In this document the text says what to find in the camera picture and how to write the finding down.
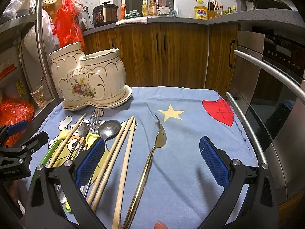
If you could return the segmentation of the person right hand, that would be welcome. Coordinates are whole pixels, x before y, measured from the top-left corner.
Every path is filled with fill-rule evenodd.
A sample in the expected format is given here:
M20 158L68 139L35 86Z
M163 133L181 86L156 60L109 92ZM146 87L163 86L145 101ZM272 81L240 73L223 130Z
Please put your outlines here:
M168 229L168 227L164 223L158 220L154 226L154 229Z

